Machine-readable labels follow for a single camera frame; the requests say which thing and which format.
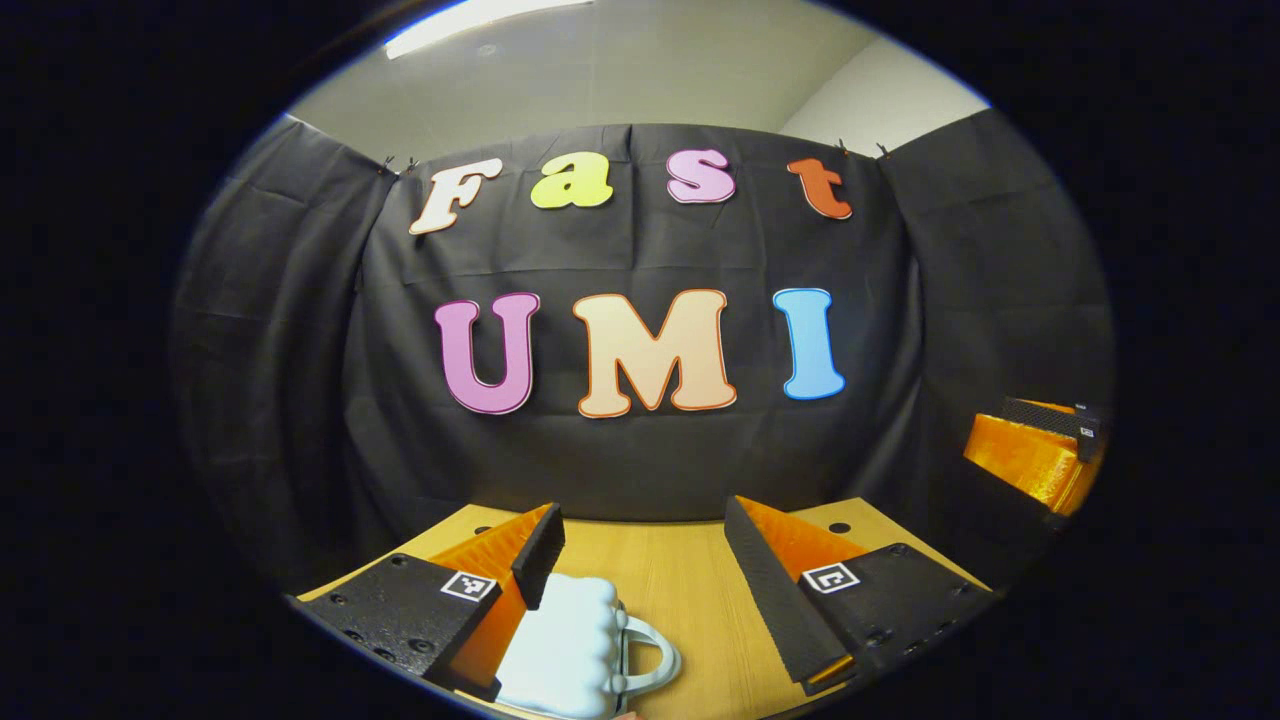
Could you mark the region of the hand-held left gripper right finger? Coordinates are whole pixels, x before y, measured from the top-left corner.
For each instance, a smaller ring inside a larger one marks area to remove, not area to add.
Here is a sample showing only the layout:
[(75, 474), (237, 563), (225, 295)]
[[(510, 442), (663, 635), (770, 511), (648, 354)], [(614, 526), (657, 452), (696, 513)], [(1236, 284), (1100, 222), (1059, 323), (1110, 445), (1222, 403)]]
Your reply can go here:
[(867, 550), (742, 496), (724, 537), (792, 682), (864, 687), (927, 653), (997, 596), (916, 547)]

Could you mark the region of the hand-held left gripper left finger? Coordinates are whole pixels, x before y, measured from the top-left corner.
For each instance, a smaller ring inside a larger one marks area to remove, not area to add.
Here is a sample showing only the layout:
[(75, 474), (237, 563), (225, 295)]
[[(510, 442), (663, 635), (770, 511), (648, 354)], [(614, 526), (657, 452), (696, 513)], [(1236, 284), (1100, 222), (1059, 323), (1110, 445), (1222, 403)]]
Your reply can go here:
[(495, 700), (498, 669), (564, 547), (544, 503), (429, 559), (392, 552), (289, 603), (319, 629), (444, 691)]

